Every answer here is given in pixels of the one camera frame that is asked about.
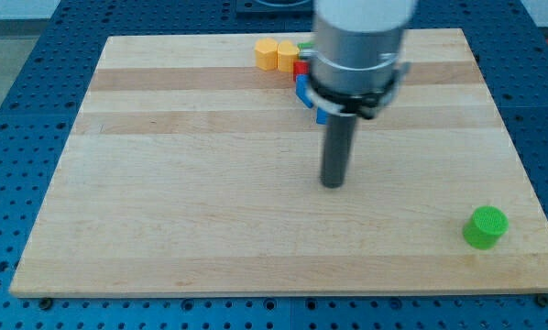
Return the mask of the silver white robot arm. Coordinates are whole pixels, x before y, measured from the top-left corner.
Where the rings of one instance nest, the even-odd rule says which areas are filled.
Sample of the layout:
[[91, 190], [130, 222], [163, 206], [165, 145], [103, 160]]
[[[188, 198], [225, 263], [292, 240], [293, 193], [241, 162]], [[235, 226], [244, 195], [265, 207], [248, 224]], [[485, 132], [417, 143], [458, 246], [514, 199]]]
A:
[[398, 94], [404, 31], [416, 0], [318, 0], [306, 95], [327, 114], [320, 182], [344, 184], [359, 118], [371, 120]]

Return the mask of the green block behind arm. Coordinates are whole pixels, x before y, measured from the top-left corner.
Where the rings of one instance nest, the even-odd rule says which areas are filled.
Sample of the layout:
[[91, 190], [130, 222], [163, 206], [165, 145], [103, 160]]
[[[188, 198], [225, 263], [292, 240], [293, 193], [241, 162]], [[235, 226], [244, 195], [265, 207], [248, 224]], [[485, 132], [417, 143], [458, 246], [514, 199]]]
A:
[[297, 44], [297, 47], [300, 50], [307, 50], [307, 49], [312, 49], [314, 47], [314, 45], [313, 45], [312, 42], [301, 42], [301, 43]]

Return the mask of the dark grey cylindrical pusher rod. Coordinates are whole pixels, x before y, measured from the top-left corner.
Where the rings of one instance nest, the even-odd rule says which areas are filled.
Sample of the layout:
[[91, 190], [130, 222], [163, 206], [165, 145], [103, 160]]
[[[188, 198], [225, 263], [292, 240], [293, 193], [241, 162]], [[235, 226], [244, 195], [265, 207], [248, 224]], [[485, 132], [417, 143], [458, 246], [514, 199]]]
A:
[[356, 121], [352, 115], [327, 117], [320, 170], [320, 181], [326, 188], [339, 188], [344, 183]]

